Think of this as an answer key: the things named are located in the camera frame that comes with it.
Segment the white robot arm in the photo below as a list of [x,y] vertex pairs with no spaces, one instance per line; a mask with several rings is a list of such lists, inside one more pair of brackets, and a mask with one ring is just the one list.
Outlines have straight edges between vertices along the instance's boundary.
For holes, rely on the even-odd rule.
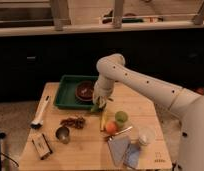
[[130,70],[121,54],[100,58],[96,68],[94,104],[103,108],[118,81],[166,108],[182,122],[175,171],[204,171],[204,95]]

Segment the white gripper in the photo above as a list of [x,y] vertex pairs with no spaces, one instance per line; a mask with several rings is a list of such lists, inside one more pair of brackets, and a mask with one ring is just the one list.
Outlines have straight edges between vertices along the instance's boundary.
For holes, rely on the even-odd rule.
[[93,92],[93,104],[99,106],[99,100],[101,100],[100,108],[105,108],[107,99],[113,92],[114,81],[104,76],[99,76],[94,85]]

